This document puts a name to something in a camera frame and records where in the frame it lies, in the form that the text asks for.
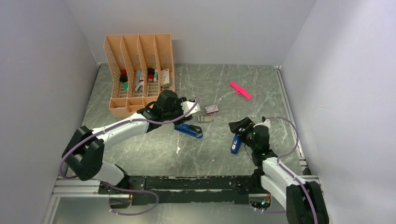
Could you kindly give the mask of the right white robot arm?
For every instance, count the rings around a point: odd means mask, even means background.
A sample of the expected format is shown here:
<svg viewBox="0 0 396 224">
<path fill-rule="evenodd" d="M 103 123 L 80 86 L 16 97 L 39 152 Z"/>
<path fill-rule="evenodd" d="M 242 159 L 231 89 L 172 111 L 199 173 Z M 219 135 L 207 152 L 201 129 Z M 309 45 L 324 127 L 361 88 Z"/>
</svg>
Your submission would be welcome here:
<svg viewBox="0 0 396 224">
<path fill-rule="evenodd" d="M 268 212 L 272 198 L 283 207 L 290 224 L 328 224 L 330 218 L 325 206 L 322 189 L 316 181 L 307 181 L 286 167 L 270 148 L 270 120 L 262 117 L 254 123 L 245 117 L 228 124 L 234 134 L 231 151 L 240 143 L 251 148 L 252 161 L 257 169 L 252 175 L 252 188 L 257 193 L 268 192 L 262 202 L 252 202 L 254 210 Z"/>
</svg>

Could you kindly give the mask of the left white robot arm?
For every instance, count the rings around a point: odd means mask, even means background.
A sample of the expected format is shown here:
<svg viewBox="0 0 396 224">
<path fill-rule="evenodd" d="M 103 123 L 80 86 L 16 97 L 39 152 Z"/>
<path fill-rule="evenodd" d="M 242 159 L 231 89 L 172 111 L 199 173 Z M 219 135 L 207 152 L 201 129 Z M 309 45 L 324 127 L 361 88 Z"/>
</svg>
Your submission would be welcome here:
<svg viewBox="0 0 396 224">
<path fill-rule="evenodd" d="M 121 121 L 94 129 L 81 126 L 63 152 L 59 174 L 68 178 L 63 171 L 67 165 L 79 180 L 100 180 L 110 184 L 117 194 L 123 194 L 129 188 L 128 175 L 119 166 L 104 161 L 105 150 L 162 125 L 184 123 L 191 118 L 197 105 L 198 100 L 191 102 L 185 97 L 179 98 L 171 90 L 164 90 L 156 101 Z"/>
</svg>

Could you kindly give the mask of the blue stapler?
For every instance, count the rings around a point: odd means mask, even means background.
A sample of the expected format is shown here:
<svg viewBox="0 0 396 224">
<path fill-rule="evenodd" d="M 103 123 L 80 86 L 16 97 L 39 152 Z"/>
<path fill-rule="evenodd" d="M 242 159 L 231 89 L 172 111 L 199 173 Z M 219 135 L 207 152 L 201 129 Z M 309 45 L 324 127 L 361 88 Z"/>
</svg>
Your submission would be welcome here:
<svg viewBox="0 0 396 224">
<path fill-rule="evenodd" d="M 230 147 L 230 152 L 232 154 L 238 154 L 241 144 L 242 144 L 242 141 L 240 140 L 239 136 L 237 134 L 235 134 L 232 144 L 231 144 L 231 147 Z"/>
<path fill-rule="evenodd" d="M 180 125 L 174 126 L 174 130 L 179 131 L 184 134 L 187 134 L 189 136 L 195 137 L 197 139 L 203 137 L 202 128 L 199 126 L 195 126 L 195 125 L 180 124 Z"/>
</svg>

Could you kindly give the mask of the red white staple box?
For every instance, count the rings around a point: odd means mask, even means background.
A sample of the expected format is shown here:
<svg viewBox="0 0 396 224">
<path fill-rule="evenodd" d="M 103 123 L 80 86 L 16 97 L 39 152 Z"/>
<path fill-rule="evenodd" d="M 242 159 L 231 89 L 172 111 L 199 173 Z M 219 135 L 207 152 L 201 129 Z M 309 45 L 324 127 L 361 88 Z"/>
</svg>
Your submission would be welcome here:
<svg viewBox="0 0 396 224">
<path fill-rule="evenodd" d="M 212 114 L 212 113 L 218 112 L 219 108 L 217 107 L 217 105 L 211 105 L 211 106 L 205 107 L 205 111 L 206 111 L 206 114 Z"/>
</svg>

